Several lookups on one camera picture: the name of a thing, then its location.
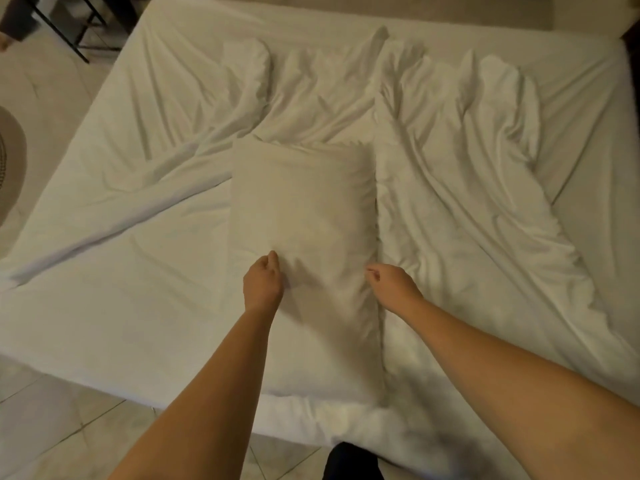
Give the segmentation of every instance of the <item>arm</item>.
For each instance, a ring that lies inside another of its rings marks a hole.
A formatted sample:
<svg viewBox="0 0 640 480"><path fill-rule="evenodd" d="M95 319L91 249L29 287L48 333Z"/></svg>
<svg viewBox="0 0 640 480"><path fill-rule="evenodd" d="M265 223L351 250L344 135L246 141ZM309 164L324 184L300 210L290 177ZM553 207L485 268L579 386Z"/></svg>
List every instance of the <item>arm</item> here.
<svg viewBox="0 0 640 480"><path fill-rule="evenodd" d="M244 277L244 314L109 480L240 478L282 293L278 256L272 251Z"/></svg>
<svg viewBox="0 0 640 480"><path fill-rule="evenodd" d="M401 268L373 264L366 277L533 479L640 478L640 408L449 315Z"/></svg>

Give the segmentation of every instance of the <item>person's right hand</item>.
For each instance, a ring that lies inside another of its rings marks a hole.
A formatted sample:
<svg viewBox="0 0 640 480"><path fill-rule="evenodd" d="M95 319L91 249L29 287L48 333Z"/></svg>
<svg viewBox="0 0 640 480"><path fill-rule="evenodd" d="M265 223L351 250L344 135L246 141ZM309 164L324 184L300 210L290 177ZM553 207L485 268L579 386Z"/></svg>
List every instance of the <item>person's right hand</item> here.
<svg viewBox="0 0 640 480"><path fill-rule="evenodd" d="M368 264L365 277L382 306L405 318L414 304L424 298L404 269L391 264Z"/></svg>

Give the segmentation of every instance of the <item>bedroom floor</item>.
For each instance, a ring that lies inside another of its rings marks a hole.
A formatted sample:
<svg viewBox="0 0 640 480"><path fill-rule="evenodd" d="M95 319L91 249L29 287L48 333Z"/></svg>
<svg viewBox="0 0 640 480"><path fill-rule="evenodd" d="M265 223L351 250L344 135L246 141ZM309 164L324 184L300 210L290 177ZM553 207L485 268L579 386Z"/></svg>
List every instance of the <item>bedroom floor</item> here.
<svg viewBox="0 0 640 480"><path fill-rule="evenodd" d="M0 0L0 8L6 1ZM550 29L553 19L551 0L255 1L538 29ZM22 190L0 225L0 257L17 238L114 59L92 54L91 60L82 63L44 29L0 54L0 107L20 122L28 146ZM105 479L157 414L0 357L0 480ZM257 435L250 446L244 480L320 479L328 454L327 448Z"/></svg>

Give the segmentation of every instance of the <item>hand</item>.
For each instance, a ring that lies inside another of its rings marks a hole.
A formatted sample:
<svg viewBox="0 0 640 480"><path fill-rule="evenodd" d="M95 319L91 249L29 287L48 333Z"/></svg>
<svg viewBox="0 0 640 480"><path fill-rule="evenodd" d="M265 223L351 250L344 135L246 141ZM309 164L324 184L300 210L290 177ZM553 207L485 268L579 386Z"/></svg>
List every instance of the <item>hand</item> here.
<svg viewBox="0 0 640 480"><path fill-rule="evenodd" d="M391 264L369 264L365 277L382 306L400 318L406 318L414 304L424 298L411 276Z"/></svg>
<svg viewBox="0 0 640 480"><path fill-rule="evenodd" d="M284 284L276 251L262 256L244 275L244 309L262 310L275 315L280 306Z"/></svg>

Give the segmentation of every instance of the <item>pillowcase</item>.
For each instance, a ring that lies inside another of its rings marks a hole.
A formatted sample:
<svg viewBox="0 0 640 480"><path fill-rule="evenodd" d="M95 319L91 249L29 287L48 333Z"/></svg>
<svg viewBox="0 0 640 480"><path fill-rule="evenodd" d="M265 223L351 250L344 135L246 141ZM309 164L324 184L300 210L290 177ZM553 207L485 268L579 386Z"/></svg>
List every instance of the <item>pillowcase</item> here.
<svg viewBox="0 0 640 480"><path fill-rule="evenodd" d="M286 276L263 393L383 400L378 304L364 278L378 252L374 171L363 145L235 143L223 316L244 312L243 276L269 250Z"/></svg>

